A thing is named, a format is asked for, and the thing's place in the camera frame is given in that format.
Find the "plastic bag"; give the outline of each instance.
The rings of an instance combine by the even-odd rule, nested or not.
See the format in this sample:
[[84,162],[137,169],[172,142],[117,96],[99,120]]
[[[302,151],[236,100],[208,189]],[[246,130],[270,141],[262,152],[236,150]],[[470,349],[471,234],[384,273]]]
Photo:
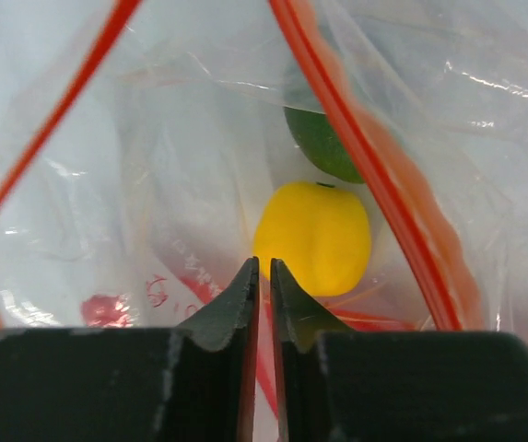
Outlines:
[[[436,190],[485,293],[487,327],[528,342],[525,8],[519,1],[320,1],[316,20],[344,60],[361,104],[403,140]],[[207,79],[276,105],[323,111],[302,73],[292,69],[274,24],[262,19],[246,29],[222,41],[193,41],[136,77],[155,85]],[[378,302],[384,312],[379,299],[385,292],[405,291],[407,300],[417,299],[418,291],[390,229],[374,230],[372,277],[365,279],[375,281],[370,290],[378,286],[382,296],[357,304],[369,311]],[[396,317],[393,306],[400,302],[389,303],[389,314]],[[413,307],[421,310],[413,302],[404,310]]]
[[[119,5],[130,11],[134,3]],[[58,56],[20,87],[0,122],[0,182],[12,183],[4,177],[69,86],[111,7],[107,2],[82,17]],[[435,195],[430,208],[444,215],[435,214],[434,225],[422,200],[428,196],[417,195],[426,188],[408,177],[405,189],[396,182],[400,175],[362,161],[377,203],[368,187],[328,177],[294,148],[283,105],[326,109],[336,128],[343,124],[336,107],[319,101],[293,69],[266,4],[145,1],[1,207],[0,322],[174,325],[224,289],[250,255],[274,189],[323,180],[358,193],[374,239],[359,286],[321,299],[334,312],[369,328],[385,319],[396,327],[434,327],[380,206],[424,294],[433,294],[432,313],[441,310],[436,323],[517,332],[528,342],[528,51],[513,44],[525,44],[528,34],[502,11],[480,7],[427,0],[317,4],[316,20],[358,94],[350,101],[371,110],[361,118],[362,139],[401,147],[418,166]],[[123,22],[119,11],[112,18]],[[487,45],[475,43],[484,38]],[[482,56],[487,51],[499,57]],[[470,61],[471,69],[462,67]],[[507,81],[519,87],[499,80],[511,76],[517,79]],[[382,155],[371,165],[392,166],[393,158]],[[381,189],[386,181],[389,192]],[[401,208],[409,217],[395,219]],[[413,255],[417,244],[401,236],[409,226],[419,246],[424,238],[436,241],[423,241]],[[439,236],[442,226],[446,234]],[[446,238],[459,238],[462,248],[447,249]],[[435,289],[431,273],[421,270],[430,259],[438,264]],[[452,271],[458,268],[460,279]],[[466,293],[459,281],[469,282]],[[447,301],[440,293],[449,294]],[[275,440],[269,318],[261,311],[254,432]]]

